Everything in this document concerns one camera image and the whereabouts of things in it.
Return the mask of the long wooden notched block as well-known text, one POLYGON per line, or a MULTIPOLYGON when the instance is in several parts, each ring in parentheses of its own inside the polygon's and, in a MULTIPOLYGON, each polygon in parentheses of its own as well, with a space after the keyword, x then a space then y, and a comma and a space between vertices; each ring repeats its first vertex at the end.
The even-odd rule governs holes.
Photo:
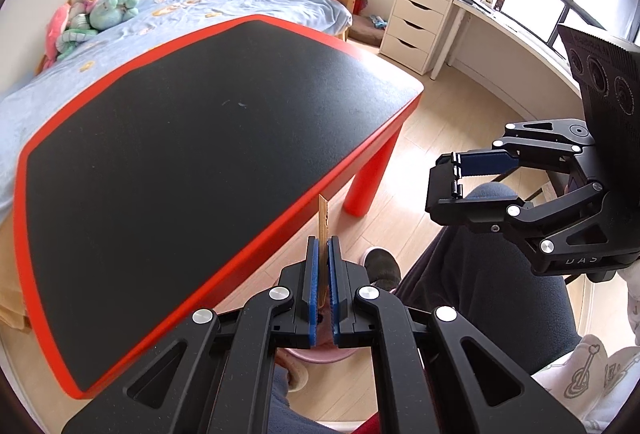
POLYGON ((330 225, 328 201, 322 195, 318 196, 318 239, 320 263, 324 266, 329 256, 330 225))

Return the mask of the black small box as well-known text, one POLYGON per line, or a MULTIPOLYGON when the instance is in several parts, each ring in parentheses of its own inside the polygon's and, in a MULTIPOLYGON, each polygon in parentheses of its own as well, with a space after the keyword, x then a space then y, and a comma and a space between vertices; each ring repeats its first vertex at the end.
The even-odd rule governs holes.
POLYGON ((440 225, 462 225, 462 160, 459 153, 440 156, 428 175, 425 211, 440 225))

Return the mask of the person blue trouser leg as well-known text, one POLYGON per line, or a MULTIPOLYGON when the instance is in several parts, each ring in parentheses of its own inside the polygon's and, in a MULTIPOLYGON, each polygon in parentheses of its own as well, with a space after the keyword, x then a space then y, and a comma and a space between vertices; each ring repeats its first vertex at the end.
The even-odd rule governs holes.
POLYGON ((564 279, 534 275, 526 256, 499 233, 443 227, 395 295, 417 310, 453 307, 530 374, 582 339, 564 279))

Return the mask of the left black slipper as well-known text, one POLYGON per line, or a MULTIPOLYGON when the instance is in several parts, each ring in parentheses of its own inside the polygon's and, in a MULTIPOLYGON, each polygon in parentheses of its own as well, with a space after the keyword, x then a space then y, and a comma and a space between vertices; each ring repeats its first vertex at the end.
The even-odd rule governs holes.
POLYGON ((390 251, 372 247, 361 255, 359 264, 364 267, 373 287, 393 292, 401 280, 400 267, 390 251))

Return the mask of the white drawer cabinet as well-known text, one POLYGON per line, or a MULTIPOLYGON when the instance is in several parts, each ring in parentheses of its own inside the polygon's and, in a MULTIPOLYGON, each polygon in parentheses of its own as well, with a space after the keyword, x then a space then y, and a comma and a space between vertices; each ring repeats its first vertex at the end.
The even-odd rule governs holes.
POLYGON ((380 53, 424 75, 454 0, 395 0, 380 53))

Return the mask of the red black table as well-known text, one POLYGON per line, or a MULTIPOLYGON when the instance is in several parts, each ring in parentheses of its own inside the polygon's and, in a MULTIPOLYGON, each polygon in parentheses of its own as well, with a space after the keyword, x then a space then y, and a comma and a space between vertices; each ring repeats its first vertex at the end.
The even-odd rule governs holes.
POLYGON ((28 318, 60 387, 88 398, 213 306, 354 182, 367 211, 423 92, 357 46, 253 15, 119 66, 17 162, 28 318))

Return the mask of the bed with blue sheet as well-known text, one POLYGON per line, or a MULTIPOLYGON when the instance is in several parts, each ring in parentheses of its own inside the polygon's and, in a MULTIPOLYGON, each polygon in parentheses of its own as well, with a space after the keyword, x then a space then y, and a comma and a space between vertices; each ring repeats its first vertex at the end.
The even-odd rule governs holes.
POLYGON ((264 14, 340 36, 352 12, 338 0, 145 0, 132 20, 101 32, 77 52, 1 101, 1 322, 26 329, 26 305, 10 237, 18 156, 72 98, 118 66, 188 32, 264 14))

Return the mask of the pile of plush toys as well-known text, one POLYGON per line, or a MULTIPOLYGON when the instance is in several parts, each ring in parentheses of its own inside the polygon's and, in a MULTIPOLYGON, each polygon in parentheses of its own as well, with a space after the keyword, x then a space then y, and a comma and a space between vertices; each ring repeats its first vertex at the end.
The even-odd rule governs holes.
POLYGON ((52 15, 44 33, 44 53, 36 74, 65 60, 78 46, 139 13, 140 0, 67 0, 52 15))

